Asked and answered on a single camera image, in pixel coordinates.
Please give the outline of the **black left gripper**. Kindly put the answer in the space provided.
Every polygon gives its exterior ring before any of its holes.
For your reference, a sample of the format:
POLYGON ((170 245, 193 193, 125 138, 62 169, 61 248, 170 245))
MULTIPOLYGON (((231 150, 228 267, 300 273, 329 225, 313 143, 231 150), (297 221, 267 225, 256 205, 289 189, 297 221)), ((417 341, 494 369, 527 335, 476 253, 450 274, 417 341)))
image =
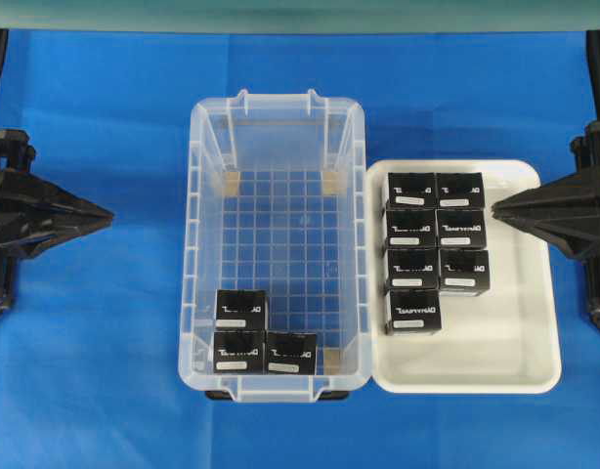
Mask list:
POLYGON ((36 177, 35 197, 41 205, 78 215, 52 214, 29 222, 32 209, 21 194, 35 156, 24 131, 0 130, 0 249, 14 258, 36 258, 48 249, 108 228, 114 218, 100 205, 36 177))

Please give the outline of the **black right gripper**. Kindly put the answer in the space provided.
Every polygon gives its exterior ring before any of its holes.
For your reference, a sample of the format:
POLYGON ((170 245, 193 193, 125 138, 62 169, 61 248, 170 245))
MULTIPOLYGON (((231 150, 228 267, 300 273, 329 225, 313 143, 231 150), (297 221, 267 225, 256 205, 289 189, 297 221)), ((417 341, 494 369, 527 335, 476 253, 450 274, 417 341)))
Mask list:
POLYGON ((495 219, 557 247, 567 258, 586 259, 600 252, 600 120, 589 123, 584 135, 572 140, 570 149, 575 157, 579 187, 582 189, 579 241, 575 236, 556 229, 496 212, 516 208, 572 208, 565 186, 573 175, 510 195, 495 202, 491 211, 495 219))

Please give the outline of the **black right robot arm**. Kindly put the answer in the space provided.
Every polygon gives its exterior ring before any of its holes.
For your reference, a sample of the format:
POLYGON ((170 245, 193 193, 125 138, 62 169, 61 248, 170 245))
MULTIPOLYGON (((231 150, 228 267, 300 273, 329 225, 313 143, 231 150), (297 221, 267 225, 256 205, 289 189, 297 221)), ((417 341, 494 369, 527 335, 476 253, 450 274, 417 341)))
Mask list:
POLYGON ((577 171, 509 196, 492 213, 583 263, 587 312, 600 331, 600 29, 586 32, 585 46, 596 119, 571 141, 577 171))

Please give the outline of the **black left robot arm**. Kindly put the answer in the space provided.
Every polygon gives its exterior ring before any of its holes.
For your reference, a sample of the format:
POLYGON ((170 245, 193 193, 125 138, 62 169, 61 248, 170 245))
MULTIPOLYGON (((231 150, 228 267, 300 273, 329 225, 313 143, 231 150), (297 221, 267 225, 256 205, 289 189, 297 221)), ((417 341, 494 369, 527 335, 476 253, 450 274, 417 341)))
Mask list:
POLYGON ((20 262, 111 225, 103 207, 31 173, 23 130, 0 130, 0 316, 15 302, 20 262))

